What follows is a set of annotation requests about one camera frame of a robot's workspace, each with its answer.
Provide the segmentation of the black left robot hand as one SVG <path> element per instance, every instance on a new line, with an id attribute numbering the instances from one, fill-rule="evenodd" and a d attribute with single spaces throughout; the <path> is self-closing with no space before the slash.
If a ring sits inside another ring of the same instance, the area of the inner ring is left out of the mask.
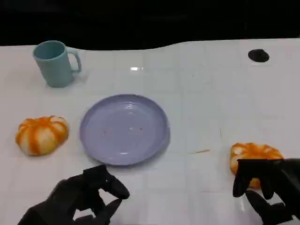
<path id="1" fill-rule="evenodd" d="M 105 165 L 61 180 L 48 198 L 23 215 L 21 225 L 108 225 L 129 190 Z"/>

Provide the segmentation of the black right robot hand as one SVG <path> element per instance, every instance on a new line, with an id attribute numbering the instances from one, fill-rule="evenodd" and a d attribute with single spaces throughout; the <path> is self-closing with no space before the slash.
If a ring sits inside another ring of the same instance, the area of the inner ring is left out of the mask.
<path id="1" fill-rule="evenodd" d="M 300 160 L 239 159 L 232 195 L 243 194 L 264 225 L 300 218 Z"/>

